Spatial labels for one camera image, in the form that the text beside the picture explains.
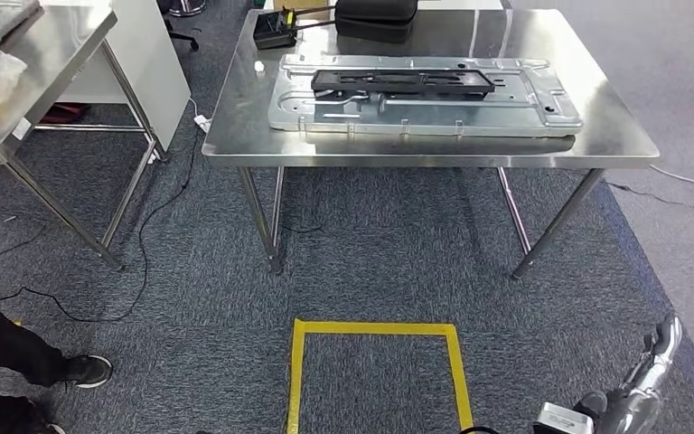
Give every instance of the black plastic part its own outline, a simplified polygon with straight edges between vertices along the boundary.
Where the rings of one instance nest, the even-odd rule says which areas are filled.
[[[416,13],[417,0],[339,0],[333,17],[341,36],[402,43]]]
[[[495,86],[478,70],[319,70],[313,91],[485,95]]]
[[[573,411],[586,414],[592,420],[599,420],[607,408],[608,399],[605,394],[601,391],[591,391],[573,406]]]
[[[565,434],[562,431],[547,427],[545,425],[533,424],[533,434]]]
[[[339,0],[337,19],[365,22],[407,23],[417,13],[417,0]]]
[[[473,434],[475,432],[484,432],[485,434],[500,434],[499,431],[488,427],[471,427],[462,430],[459,434]]]
[[[294,11],[282,10],[257,15],[254,25],[254,44],[257,50],[292,47],[296,44]]]

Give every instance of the black pants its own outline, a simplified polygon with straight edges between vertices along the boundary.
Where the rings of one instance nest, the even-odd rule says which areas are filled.
[[[0,367],[48,387],[65,377],[68,362],[60,350],[0,312]],[[0,434],[33,433],[41,424],[41,414],[27,398],[0,396]]]

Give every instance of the small white object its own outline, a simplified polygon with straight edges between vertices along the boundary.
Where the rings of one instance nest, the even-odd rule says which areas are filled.
[[[29,121],[26,118],[20,119],[19,122],[17,122],[17,127],[14,127],[14,130],[12,131],[12,136],[17,137],[17,140],[22,140],[25,138],[25,135],[28,134],[28,131],[31,129],[31,121]]]
[[[211,119],[207,119],[204,115],[198,115],[192,120],[201,127],[204,133],[209,134],[209,128],[211,127]]]

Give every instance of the metal table leg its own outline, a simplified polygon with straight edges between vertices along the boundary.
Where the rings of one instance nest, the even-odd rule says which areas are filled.
[[[94,236],[89,233],[81,223],[57,200],[46,188],[33,178],[28,169],[13,156],[6,160],[6,167],[17,176],[20,181],[25,183],[34,193],[46,203],[60,219],[73,229],[97,254],[104,259],[113,269],[121,270],[124,268],[118,259],[110,254],[110,251],[100,244]]]
[[[525,231],[525,226],[522,225],[522,218],[520,217],[520,212],[518,212],[517,204],[514,202],[514,196],[512,196],[512,189],[510,187],[510,182],[507,180],[507,174],[504,173],[504,168],[499,167],[496,169],[499,173],[499,182],[502,183],[502,190],[504,191],[504,199],[507,200],[507,206],[510,209],[510,215],[512,216],[512,222],[515,225],[515,230],[517,231],[517,236],[520,239],[520,246],[522,247],[522,253],[527,255],[530,253],[530,240],[528,239],[528,233]]]
[[[267,260],[270,262],[270,270],[276,274],[283,271],[283,260],[281,260],[280,252],[277,246],[278,221],[280,213],[280,195],[283,187],[284,168],[279,167],[276,181],[276,198],[273,206],[273,228],[270,230],[265,217],[265,210],[262,208],[262,202],[259,200],[257,186],[254,185],[254,177],[251,174],[251,169],[248,167],[239,167],[240,183],[243,185],[243,191],[246,193],[246,199],[249,201],[251,208],[251,217],[254,219],[254,224],[257,225],[259,238],[265,246]]]
[[[121,90],[124,91],[124,95],[126,95],[127,97],[129,109],[134,115],[136,123],[142,129],[145,130],[145,138],[147,139],[147,143],[152,143],[155,141],[155,156],[159,160],[165,159],[166,152],[164,151],[164,147],[158,140],[158,136],[155,134],[153,126],[150,125],[150,121],[147,120],[145,110],[142,108],[142,104],[139,103],[139,99],[136,97],[136,93],[134,92],[134,89],[131,87],[131,83],[129,83],[129,80],[126,74],[124,73],[124,70],[121,68],[121,64],[118,63],[118,59],[116,59],[116,54],[114,54],[113,50],[110,49],[110,44],[108,44],[107,40],[102,41],[102,44],[99,48],[102,49],[102,53],[105,55],[105,59],[108,61],[110,69],[113,71],[113,75],[116,76],[116,80],[118,81],[118,84],[121,86]]]
[[[544,234],[541,235],[536,245],[530,249],[528,254],[525,255],[520,262],[520,265],[512,272],[513,278],[522,278],[528,267],[533,264],[533,261],[552,243],[558,234],[560,226],[566,222],[570,214],[573,213],[578,205],[592,192],[597,182],[603,177],[604,171],[604,169],[589,170],[586,176],[584,176],[584,179],[581,180],[581,184],[576,187],[576,190],[570,195],[570,198],[565,202],[562,209],[560,209],[558,215],[555,216],[555,219],[549,224]]]
[[[102,53],[105,55],[105,59],[108,61],[108,64],[110,65],[110,69],[113,71],[113,75],[116,76],[118,85],[121,86],[121,90],[123,90],[124,94],[126,95],[129,109],[134,115],[137,125],[139,125],[139,127],[142,128],[145,134],[145,139],[147,140],[148,144],[147,150],[145,151],[145,154],[142,156],[142,159],[140,160],[139,165],[137,166],[134,176],[132,177],[131,181],[129,182],[129,185],[127,186],[127,189],[124,193],[124,197],[121,199],[121,202],[118,204],[116,211],[113,213],[113,220],[110,222],[108,228],[105,230],[105,235],[102,237],[102,244],[105,247],[108,247],[110,245],[110,242],[113,241],[113,237],[116,235],[118,225],[121,223],[121,219],[124,216],[124,212],[126,212],[127,207],[131,202],[132,194],[134,194],[136,186],[139,184],[139,180],[142,177],[142,173],[145,171],[145,167],[147,166],[147,163],[150,160],[150,155],[155,155],[155,157],[159,160],[165,160],[166,152],[164,151],[161,142],[158,140],[158,136],[155,133],[155,130],[153,130],[153,126],[150,125],[150,121],[147,119],[145,110],[142,108],[142,104],[140,104],[139,99],[136,97],[136,93],[134,92],[134,89],[132,89],[131,83],[129,83],[129,80],[126,74],[124,73],[124,70],[121,68],[120,63],[118,63],[116,55],[110,49],[108,41],[103,41],[100,45],[100,48],[102,50]]]

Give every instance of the sneaker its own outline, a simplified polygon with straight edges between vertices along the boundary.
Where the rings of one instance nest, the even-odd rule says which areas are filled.
[[[105,384],[113,375],[113,365],[98,355],[78,355],[68,360],[66,382],[81,389],[91,389]]]
[[[53,423],[50,423],[49,425],[46,426],[46,433],[47,434],[65,434],[65,429],[60,428],[57,425],[54,425]]]

